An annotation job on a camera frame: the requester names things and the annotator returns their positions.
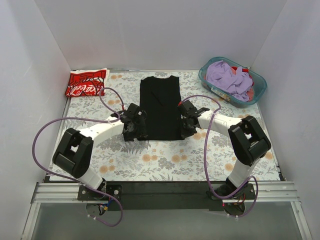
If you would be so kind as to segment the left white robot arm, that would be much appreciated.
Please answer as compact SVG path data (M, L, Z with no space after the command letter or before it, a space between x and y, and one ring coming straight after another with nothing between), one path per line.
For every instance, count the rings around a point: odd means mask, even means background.
M118 198L121 190L109 188L106 180L90 166L93 148L114 136L123 135L128 141L147 137L146 119L146 111L132 103L127 109L115 112L90 127L80 130L68 128L52 161L74 179L85 184L95 200L103 199L106 194Z

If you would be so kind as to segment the black t-shirt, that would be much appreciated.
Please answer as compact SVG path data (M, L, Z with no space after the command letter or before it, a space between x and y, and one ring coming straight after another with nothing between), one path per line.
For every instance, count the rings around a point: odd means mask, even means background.
M139 106L146 112L145 120L149 141L177 141L181 136L180 81L177 76L157 78L149 76L140 82Z

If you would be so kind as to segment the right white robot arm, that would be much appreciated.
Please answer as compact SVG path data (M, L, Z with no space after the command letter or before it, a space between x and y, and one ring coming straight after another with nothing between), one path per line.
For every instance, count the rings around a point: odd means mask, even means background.
M204 172L211 194L218 199L237 199L245 192L258 161L271 149L271 142L255 117L229 117L202 107L197 109L189 100L177 106L181 114L181 125L185 136L196 129L206 129L204 140ZM207 144L210 132L222 134L230 139L236 162L225 183L213 189L207 166Z

